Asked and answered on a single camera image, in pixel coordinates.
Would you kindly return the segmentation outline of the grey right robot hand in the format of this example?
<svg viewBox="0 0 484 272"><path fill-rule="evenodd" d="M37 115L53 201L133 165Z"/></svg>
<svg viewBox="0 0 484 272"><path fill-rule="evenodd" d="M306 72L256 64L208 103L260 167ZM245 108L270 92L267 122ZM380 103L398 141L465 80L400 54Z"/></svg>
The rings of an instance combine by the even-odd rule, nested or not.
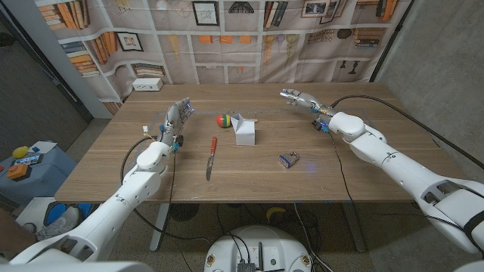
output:
<svg viewBox="0 0 484 272"><path fill-rule="evenodd" d="M333 117L332 110L311 94L293 88L283 88L280 96L286 100L288 105L308 109L324 124L328 124Z"/></svg>

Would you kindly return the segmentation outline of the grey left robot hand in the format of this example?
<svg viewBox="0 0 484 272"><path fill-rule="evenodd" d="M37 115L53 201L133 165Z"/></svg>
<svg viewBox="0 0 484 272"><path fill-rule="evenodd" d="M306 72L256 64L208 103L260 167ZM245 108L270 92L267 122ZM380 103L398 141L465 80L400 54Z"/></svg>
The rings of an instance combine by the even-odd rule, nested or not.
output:
<svg viewBox="0 0 484 272"><path fill-rule="evenodd" d="M190 105L190 98L185 97L175 102L168 110L163 121L163 131L160 142L172 146L175 139L182 134L184 124L193 114L194 108Z"/></svg>

